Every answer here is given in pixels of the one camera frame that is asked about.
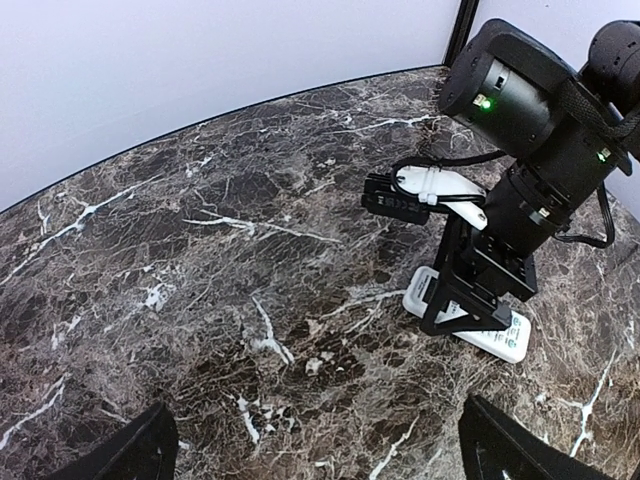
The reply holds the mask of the white remote control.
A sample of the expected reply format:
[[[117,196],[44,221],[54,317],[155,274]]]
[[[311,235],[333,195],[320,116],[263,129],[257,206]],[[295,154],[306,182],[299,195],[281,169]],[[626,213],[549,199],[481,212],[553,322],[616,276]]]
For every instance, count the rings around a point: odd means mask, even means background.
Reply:
[[[425,295],[429,288],[435,286],[437,278],[438,272],[428,266],[421,266],[414,272],[402,300],[407,312],[422,317],[428,307]],[[516,364],[527,354],[531,332],[529,319],[513,311],[511,327],[506,330],[462,331],[453,333],[453,336],[501,360]]]

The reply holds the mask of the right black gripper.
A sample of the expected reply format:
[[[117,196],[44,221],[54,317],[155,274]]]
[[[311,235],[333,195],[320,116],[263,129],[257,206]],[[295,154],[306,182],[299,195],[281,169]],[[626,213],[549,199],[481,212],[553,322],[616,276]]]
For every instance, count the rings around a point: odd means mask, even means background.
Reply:
[[[511,309],[498,297],[526,302],[538,293],[532,255],[519,255],[457,215],[446,220],[433,268],[419,323],[430,336],[507,330]]]

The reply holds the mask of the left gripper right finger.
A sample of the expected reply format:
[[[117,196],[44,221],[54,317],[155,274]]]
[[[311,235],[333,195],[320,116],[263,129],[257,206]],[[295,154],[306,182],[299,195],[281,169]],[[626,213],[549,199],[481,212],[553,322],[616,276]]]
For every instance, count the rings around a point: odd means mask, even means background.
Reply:
[[[469,396],[458,422],[468,479],[605,479],[598,470],[545,444],[479,395]]]

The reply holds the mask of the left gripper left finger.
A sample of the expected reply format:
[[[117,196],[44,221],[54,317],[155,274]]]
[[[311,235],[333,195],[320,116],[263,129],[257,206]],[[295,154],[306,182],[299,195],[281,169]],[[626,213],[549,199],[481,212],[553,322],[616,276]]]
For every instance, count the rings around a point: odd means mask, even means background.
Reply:
[[[164,402],[156,402],[89,454],[48,479],[172,480],[178,449],[174,417]]]

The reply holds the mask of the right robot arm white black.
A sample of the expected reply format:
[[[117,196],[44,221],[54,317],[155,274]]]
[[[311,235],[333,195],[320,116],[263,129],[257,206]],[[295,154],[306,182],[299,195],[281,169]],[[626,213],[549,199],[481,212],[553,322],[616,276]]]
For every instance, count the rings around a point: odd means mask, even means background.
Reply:
[[[420,327],[435,336],[510,327],[502,297],[537,291],[534,252],[571,241],[573,213],[639,157],[639,24],[616,20],[575,70],[502,19],[458,55],[439,110],[513,158],[483,204],[485,227],[447,219]]]

